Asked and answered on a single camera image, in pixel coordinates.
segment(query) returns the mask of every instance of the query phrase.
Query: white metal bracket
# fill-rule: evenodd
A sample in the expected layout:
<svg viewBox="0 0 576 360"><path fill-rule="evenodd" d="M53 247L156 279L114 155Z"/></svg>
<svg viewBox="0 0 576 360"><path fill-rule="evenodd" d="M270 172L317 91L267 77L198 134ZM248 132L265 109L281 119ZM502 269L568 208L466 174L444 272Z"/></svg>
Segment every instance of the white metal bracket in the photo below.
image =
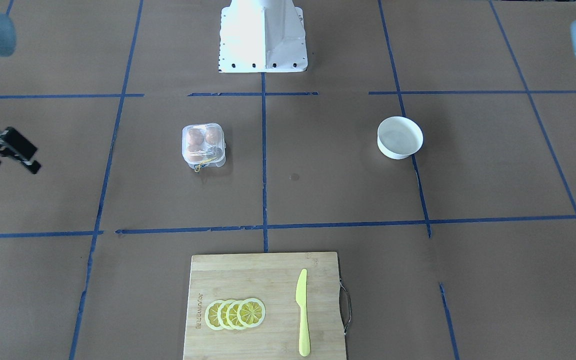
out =
<svg viewBox="0 0 576 360"><path fill-rule="evenodd" d="M221 10L220 73L308 68L304 12L293 0L232 0Z"/></svg>

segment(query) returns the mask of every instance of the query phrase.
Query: metal handle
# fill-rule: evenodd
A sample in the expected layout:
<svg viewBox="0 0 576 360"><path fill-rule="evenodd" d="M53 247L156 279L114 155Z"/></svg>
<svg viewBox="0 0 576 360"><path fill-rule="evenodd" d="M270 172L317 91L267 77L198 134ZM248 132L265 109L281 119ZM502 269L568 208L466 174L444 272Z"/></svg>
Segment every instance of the metal handle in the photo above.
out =
<svg viewBox="0 0 576 360"><path fill-rule="evenodd" d="M341 290L345 292L345 298L348 303L348 321L344 322L344 313L341 312L341 308L339 309L339 312L341 313L341 323L343 324L343 335L346 336L348 333L348 326L350 326L350 322L353 321L353 305L350 302L350 294L344 286L344 281L341 278L339 278L339 287L341 287ZM339 301L341 301L341 291L339 292Z"/></svg>

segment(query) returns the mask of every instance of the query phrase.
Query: cutting board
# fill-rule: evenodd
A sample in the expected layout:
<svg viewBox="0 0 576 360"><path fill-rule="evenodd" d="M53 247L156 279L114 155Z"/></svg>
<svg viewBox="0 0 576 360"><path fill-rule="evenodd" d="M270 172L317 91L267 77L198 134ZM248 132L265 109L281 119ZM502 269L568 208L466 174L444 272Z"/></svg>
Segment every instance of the cutting board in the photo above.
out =
<svg viewBox="0 0 576 360"><path fill-rule="evenodd" d="M299 354L297 279L308 269L310 355ZM204 322L215 300L256 297L265 319L245 330L212 330ZM183 360L346 360L339 312L336 252L195 255L190 265Z"/></svg>

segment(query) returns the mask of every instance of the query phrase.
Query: lemon slice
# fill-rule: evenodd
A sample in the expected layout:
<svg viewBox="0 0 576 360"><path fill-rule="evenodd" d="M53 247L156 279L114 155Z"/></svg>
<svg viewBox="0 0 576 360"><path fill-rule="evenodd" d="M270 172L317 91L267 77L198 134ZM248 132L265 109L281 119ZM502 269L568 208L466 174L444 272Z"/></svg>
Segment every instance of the lemon slice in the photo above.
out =
<svg viewBox="0 0 576 360"><path fill-rule="evenodd" d="M241 301L237 310L237 320L246 328L255 328L264 321L266 306L258 298L247 298Z"/></svg>
<svg viewBox="0 0 576 360"><path fill-rule="evenodd" d="M222 330L224 327L219 324L219 306L224 303L223 300L215 300L208 305L206 312L203 313L203 319L212 330Z"/></svg>
<svg viewBox="0 0 576 360"><path fill-rule="evenodd" d="M226 310L226 319L228 321L228 325L231 326L233 329L236 330L244 330L246 326L244 326L238 319L237 312L240 309L240 305L242 305L242 301L234 301L228 306L228 310Z"/></svg>
<svg viewBox="0 0 576 360"><path fill-rule="evenodd" d="M234 302L235 302L235 300L232 300L232 299L226 300L226 301L222 302L221 305L219 305L219 309L217 309L217 313L219 313L219 317L217 318L217 321L219 322L219 325L222 326L222 328L224 328L226 330L233 330L233 327L228 325L226 310L228 310L228 307Z"/></svg>

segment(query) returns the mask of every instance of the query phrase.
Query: knife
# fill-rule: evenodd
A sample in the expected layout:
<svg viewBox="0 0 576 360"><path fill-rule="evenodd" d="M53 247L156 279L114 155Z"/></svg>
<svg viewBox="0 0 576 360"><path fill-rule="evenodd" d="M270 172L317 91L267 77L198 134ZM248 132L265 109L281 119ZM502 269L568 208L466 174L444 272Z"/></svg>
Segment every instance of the knife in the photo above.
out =
<svg viewBox="0 0 576 360"><path fill-rule="evenodd" d="M299 317L299 354L308 356L311 353L311 335L308 331L308 311L306 310L306 276L307 269L301 269L297 280L297 291L294 300L297 301L301 315Z"/></svg>

